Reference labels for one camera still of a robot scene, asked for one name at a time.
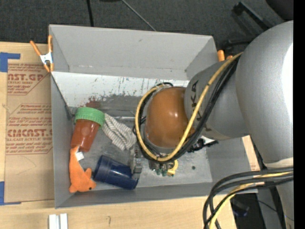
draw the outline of blue cup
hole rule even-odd
[[[112,158],[102,155],[95,168],[94,180],[124,189],[133,190],[138,179],[133,179],[131,169]]]

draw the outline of wooden table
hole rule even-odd
[[[44,53],[46,45],[39,45]],[[22,52],[21,59],[28,61],[33,55],[29,43],[0,42],[0,52]],[[7,74],[0,73],[0,181],[4,179],[5,135],[7,99]],[[251,155],[249,138],[244,139]],[[23,202],[18,205],[0,206],[0,228],[44,229],[48,228],[50,214],[68,214],[69,229],[200,229],[203,227],[202,210],[206,197],[184,198],[165,201],[124,203],[55,209],[54,200]],[[222,210],[219,221],[224,229],[235,229],[236,224],[230,204]]]

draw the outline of orange toy fish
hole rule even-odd
[[[77,160],[76,153],[78,150],[79,146],[70,150],[69,173],[71,186],[69,187],[69,191],[71,193],[76,191],[87,192],[96,187],[96,183],[91,180],[91,168],[87,168],[86,171],[84,171]]]

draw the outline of cardboard sheet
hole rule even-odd
[[[0,45],[21,54],[8,62],[4,201],[53,199],[50,74],[29,43]]]

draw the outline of orange bottle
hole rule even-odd
[[[102,111],[89,107],[79,108],[75,114],[71,147],[80,146],[80,151],[88,152],[104,122],[105,114]]]

